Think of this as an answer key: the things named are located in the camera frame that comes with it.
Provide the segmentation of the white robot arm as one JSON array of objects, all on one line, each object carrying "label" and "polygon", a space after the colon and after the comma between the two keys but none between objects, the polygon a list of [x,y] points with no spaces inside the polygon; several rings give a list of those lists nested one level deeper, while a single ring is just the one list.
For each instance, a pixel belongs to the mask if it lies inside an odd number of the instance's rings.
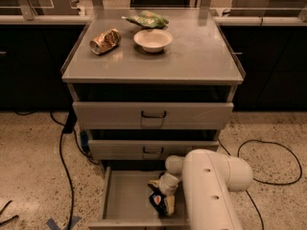
[{"label": "white robot arm", "polygon": [[229,194],[243,192],[252,184],[247,161],[194,149],[184,156],[169,156],[165,168],[148,183],[149,201],[162,217],[175,212],[175,192],[182,187],[191,230],[243,230]]}]

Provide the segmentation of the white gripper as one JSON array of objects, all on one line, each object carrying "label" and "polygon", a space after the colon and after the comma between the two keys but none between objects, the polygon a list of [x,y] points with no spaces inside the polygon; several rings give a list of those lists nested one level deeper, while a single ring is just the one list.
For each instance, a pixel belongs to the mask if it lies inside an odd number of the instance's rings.
[{"label": "white gripper", "polygon": [[163,172],[157,180],[150,180],[148,186],[153,190],[159,191],[166,195],[164,198],[164,204],[166,207],[166,214],[170,217],[175,211],[175,196],[174,193],[178,188],[178,184],[181,182],[181,176],[178,174],[171,174],[169,172]]}]

